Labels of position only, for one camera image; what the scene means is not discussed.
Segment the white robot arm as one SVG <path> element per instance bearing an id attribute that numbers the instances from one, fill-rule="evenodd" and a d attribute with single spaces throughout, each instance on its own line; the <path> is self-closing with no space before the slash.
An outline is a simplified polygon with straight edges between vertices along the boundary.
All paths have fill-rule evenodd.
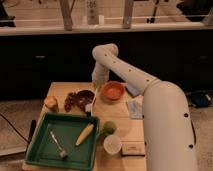
<path id="1" fill-rule="evenodd" d="M 92 56 L 95 85 L 106 83 L 108 73 L 114 72 L 143 96 L 147 171 L 198 171 L 195 136 L 182 89 L 122 61 L 114 44 L 94 47 Z"/>

